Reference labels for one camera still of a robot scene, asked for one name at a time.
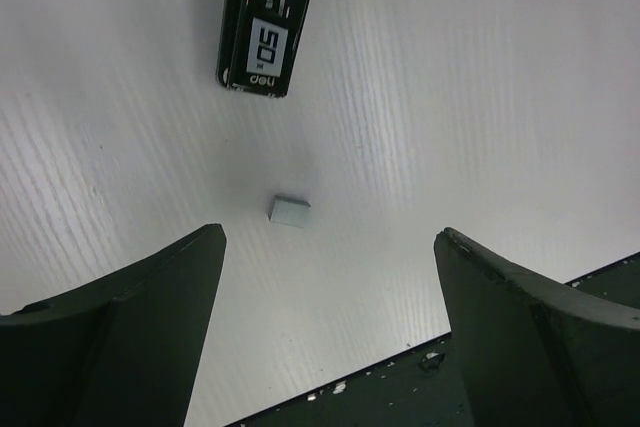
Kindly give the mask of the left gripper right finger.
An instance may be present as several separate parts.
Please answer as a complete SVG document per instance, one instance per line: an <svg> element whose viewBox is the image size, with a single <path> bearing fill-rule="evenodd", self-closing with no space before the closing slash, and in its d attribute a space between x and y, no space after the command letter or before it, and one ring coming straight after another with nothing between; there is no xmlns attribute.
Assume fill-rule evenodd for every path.
<svg viewBox="0 0 640 427"><path fill-rule="evenodd" d="M446 228L438 277L478 426L636 426L639 311Z"/></svg>

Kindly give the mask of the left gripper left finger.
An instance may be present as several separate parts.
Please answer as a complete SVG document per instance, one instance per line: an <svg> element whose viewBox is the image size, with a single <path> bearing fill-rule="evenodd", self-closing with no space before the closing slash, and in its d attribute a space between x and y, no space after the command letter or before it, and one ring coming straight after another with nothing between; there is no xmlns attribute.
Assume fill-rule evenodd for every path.
<svg viewBox="0 0 640 427"><path fill-rule="evenodd" d="M205 225L1 319L5 426L181 426L222 273Z"/></svg>

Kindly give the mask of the small grey staple strip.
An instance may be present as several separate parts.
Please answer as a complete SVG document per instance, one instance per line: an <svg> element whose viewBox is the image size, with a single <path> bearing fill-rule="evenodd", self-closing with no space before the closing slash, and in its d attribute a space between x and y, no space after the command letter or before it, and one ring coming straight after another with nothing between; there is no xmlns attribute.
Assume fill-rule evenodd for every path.
<svg viewBox="0 0 640 427"><path fill-rule="evenodd" d="M310 209L310 203L305 200L276 195L272 199L268 216L272 223L303 228L308 222Z"/></svg>

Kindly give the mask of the black stapler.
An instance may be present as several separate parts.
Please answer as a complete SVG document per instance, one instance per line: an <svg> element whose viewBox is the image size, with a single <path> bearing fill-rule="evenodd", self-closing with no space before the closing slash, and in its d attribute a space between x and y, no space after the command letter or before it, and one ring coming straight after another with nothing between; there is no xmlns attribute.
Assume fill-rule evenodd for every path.
<svg viewBox="0 0 640 427"><path fill-rule="evenodd" d="M225 0L220 84L269 98L287 95L310 0Z"/></svg>

